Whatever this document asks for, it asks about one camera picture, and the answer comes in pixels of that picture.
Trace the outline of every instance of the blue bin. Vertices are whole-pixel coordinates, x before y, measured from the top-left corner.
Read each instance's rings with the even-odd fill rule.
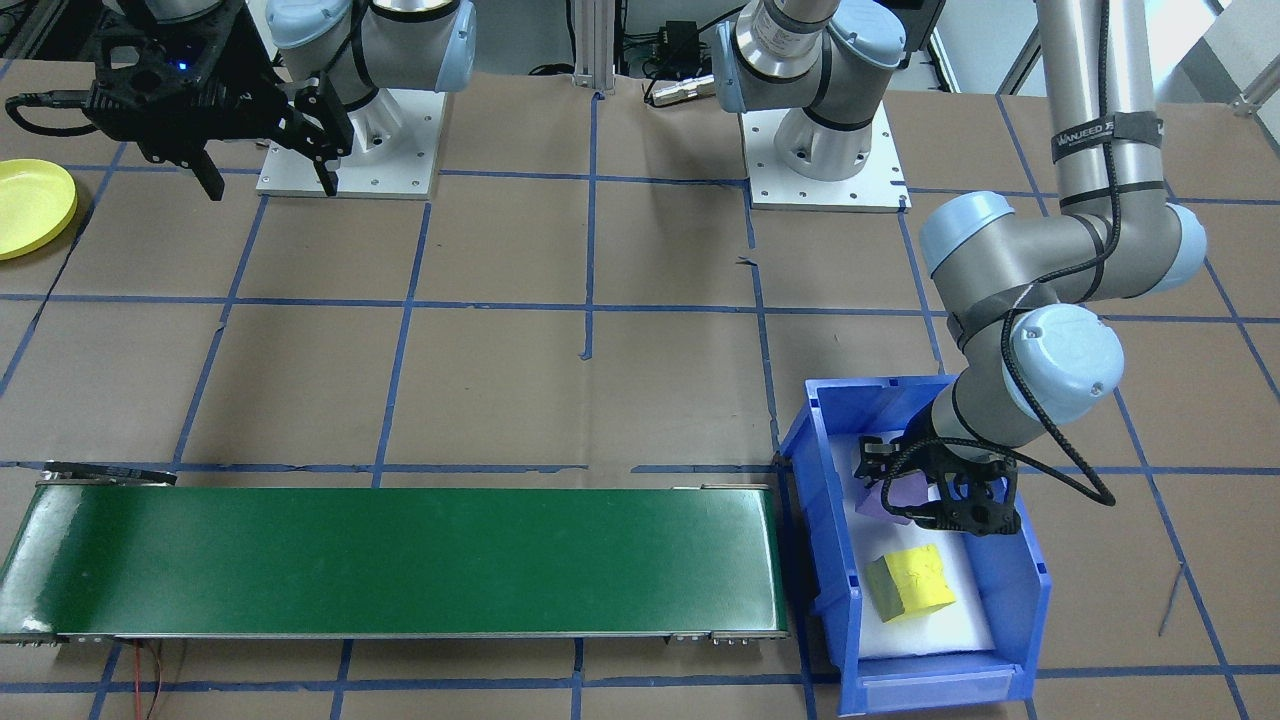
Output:
[[[808,380],[808,406],[782,443],[795,473],[818,573],[813,612],[841,669],[840,715],[1027,700],[1036,683],[1050,577],[1021,500],[1016,536],[964,536],[995,650],[859,660],[863,593],[836,462],[861,434],[893,436],[951,377]]]

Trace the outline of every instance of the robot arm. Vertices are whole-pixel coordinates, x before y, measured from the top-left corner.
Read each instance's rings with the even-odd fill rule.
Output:
[[[273,0],[268,13],[292,83],[271,67],[244,0],[104,1],[91,88],[14,96],[5,110],[29,132],[101,129],[137,142],[147,161],[192,170],[211,200],[224,182],[205,151],[210,140],[274,140],[310,159],[332,196],[333,168],[394,126],[370,132],[348,113],[380,87],[454,91],[471,77],[471,0]],[[129,49],[137,59],[124,63]],[[36,126],[23,106],[79,109],[92,124]],[[394,108],[387,100],[379,110],[387,119]]]
[[[778,155],[805,177],[846,179],[872,151],[872,118],[905,42],[873,0],[753,0],[716,28],[716,95],[730,113],[792,108]]]
[[[1057,425],[1083,416],[1120,380],[1115,333],[1079,304],[1135,297],[1190,279],[1204,229],[1165,201],[1139,0],[1037,4],[1053,117],[1061,215],[1021,219],[1002,197],[957,197],[925,223],[929,273],[969,360],[896,443],[868,438],[860,474],[890,512],[922,527],[1012,533],[1016,459],[1103,505],[1115,497]],[[1012,451],[1048,432],[1089,486]],[[890,483],[922,470],[940,500],[890,502]],[[997,480],[1007,480],[1002,497]]]

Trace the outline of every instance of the yellow plate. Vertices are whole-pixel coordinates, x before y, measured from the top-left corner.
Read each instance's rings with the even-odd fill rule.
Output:
[[[44,246],[76,214],[76,181],[45,160],[0,163],[0,260]]]

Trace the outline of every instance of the table surface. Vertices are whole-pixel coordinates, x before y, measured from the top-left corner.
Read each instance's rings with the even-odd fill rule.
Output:
[[[0,68],[4,96],[91,76]],[[639,96],[477,76],[430,205],[260,199],[252,143],[212,143],[228,178],[212,204],[133,147],[0,118],[0,159],[61,163],[83,197],[63,237],[0,264],[5,538],[47,459],[210,487],[776,488],[790,639],[166,642],[159,717],[835,715],[778,437],[805,378],[964,368],[919,228],[972,190],[1056,213],[1047,104],[891,92],[913,208],[849,215],[751,209],[737,119]],[[1280,556],[1258,551],[1280,524],[1280,160],[1225,108],[1160,111],[1170,190],[1210,255],[1179,290],[1092,305],[1128,369],[1065,432],[1119,505],[1020,483],[1053,578],[1036,700],[929,717],[1280,707]],[[0,715],[129,717],[133,661],[0,648]],[[145,650],[140,665],[150,691]]]

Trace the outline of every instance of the yellow block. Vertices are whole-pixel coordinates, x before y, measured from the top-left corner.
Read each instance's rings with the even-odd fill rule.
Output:
[[[881,556],[865,569],[863,580],[884,623],[937,612],[956,601],[933,543]]]

